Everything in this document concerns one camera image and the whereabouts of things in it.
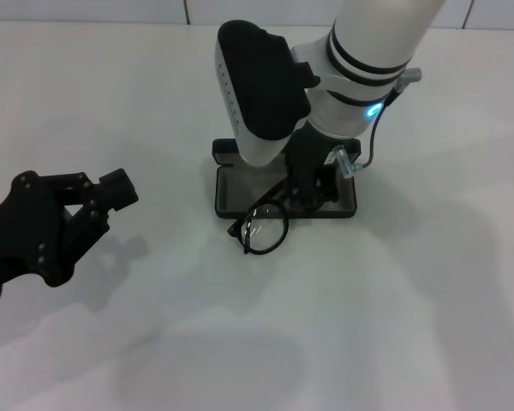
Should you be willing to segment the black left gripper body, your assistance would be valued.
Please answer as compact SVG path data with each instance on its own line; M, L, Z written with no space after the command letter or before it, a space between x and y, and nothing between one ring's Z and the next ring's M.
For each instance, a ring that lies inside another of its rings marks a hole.
M0 286L34 274L52 287L74 275L74 266L60 259L67 218L65 206L76 175L16 176L0 204Z

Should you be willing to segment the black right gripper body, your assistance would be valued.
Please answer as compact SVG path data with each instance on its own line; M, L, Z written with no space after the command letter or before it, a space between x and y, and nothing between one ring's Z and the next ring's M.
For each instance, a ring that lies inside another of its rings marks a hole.
M302 191L314 197L317 170L334 168L333 164L326 164L326 159L336 144L333 138L313 127L296 130L284 150L287 181L297 183Z

